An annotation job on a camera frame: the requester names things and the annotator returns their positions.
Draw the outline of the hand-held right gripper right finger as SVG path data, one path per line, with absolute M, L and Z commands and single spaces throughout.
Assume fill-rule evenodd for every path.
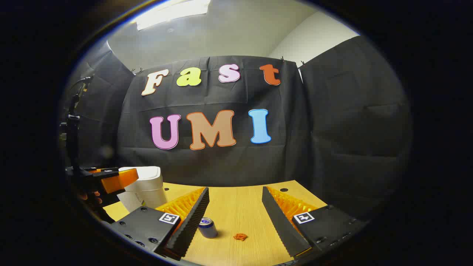
M 348 241 L 364 228 L 364 221 L 329 204 L 314 207 L 268 186 L 262 203 L 289 256 L 317 258 Z

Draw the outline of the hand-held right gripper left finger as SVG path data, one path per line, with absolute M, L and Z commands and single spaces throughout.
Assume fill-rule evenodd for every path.
M 111 229 L 148 252 L 180 260 L 209 202 L 208 187 L 201 187 L 157 208 L 138 207 L 112 223 Z

